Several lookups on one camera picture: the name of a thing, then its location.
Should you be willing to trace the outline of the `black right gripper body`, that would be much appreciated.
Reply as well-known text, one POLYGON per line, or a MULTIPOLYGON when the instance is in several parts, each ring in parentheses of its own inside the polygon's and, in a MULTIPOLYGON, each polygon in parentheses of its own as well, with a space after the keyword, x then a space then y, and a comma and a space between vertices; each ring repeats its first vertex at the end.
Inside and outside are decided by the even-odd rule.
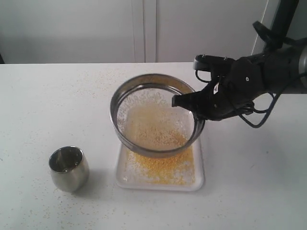
POLYGON ((259 83, 254 80, 214 82, 196 92, 195 111, 198 120, 220 121, 238 114, 253 113, 253 100, 259 96, 259 83))

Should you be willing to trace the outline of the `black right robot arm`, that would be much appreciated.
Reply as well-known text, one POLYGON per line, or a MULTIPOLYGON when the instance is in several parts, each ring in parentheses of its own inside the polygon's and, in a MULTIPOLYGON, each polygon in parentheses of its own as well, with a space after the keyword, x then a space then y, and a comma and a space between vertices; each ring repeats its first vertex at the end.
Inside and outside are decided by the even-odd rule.
POLYGON ((211 79, 201 91, 174 97, 172 105, 204 120, 257 113, 264 114, 264 122, 281 94, 307 92, 307 40, 286 38, 285 44, 237 60, 196 56, 195 71, 209 72, 211 79))

